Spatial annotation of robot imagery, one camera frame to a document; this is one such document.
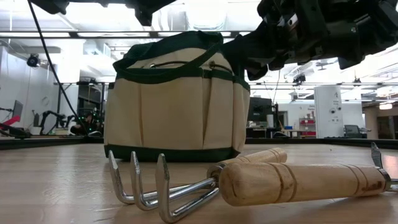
desk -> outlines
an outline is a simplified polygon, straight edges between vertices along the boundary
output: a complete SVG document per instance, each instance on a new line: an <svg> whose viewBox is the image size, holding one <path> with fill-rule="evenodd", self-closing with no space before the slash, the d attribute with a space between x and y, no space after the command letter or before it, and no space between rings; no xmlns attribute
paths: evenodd
<svg viewBox="0 0 398 224"><path fill-rule="evenodd" d="M283 147L288 162L372 164L370 150L318 144L250 145L244 154ZM398 177L398 151L382 150L384 165ZM129 163L118 161L128 193ZM206 176L209 164L169 164L171 182ZM155 164L142 163L145 190L155 189ZM231 207L217 196L184 223L398 223L398 195ZM162 223L157 210L143 212L114 196L103 146L85 144L0 151L0 219L12 224Z"/></svg>

table surface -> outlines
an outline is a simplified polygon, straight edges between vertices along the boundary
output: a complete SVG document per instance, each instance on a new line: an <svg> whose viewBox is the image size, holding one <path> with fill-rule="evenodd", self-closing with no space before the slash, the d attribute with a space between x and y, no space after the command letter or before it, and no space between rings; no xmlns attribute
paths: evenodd
<svg viewBox="0 0 398 224"><path fill-rule="evenodd" d="M244 154L281 147L288 162L373 164L370 149L319 144L251 145ZM398 177L398 151L382 150L385 169ZM118 161L131 193L129 163ZM155 190L155 164L141 163L144 190ZM169 164L174 185L199 181L209 164ZM114 195L100 144L0 151L0 223L163 223ZM231 207L220 195L179 223L398 223L395 193L312 202Z"/></svg>

computer monitor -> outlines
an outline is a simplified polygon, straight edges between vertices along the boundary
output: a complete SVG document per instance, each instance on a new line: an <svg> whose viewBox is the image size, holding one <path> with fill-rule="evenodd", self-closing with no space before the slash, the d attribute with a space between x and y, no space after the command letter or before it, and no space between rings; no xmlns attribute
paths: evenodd
<svg viewBox="0 0 398 224"><path fill-rule="evenodd" d="M272 100L250 97L248 121L267 121L267 114L272 114Z"/></svg>
<svg viewBox="0 0 398 224"><path fill-rule="evenodd" d="M24 109L24 105L16 100L14 103L14 110L12 111L12 117L19 116L17 122L21 121L22 109Z"/></svg>

wooden handle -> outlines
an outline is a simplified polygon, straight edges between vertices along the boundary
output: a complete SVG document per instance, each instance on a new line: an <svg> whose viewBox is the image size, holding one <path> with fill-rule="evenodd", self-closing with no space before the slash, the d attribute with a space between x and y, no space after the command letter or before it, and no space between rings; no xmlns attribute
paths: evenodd
<svg viewBox="0 0 398 224"><path fill-rule="evenodd" d="M247 163L247 162L286 162L287 154L281 148L268 149L262 152L257 152L247 156L241 156L234 159L228 159L217 163L217 165L227 165L233 162Z"/></svg>
<svg viewBox="0 0 398 224"><path fill-rule="evenodd" d="M232 206L368 196L385 188L373 166L233 163L220 175L221 194Z"/></svg>

canvas tool bag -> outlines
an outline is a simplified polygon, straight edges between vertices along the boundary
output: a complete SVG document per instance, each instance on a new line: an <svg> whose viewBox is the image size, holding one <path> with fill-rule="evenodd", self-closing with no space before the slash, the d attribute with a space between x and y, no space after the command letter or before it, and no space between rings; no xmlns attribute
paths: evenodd
<svg viewBox="0 0 398 224"><path fill-rule="evenodd" d="M104 144L108 156L169 162L236 157L246 140L249 85L234 74L220 34L184 32L133 46L114 63Z"/></svg>

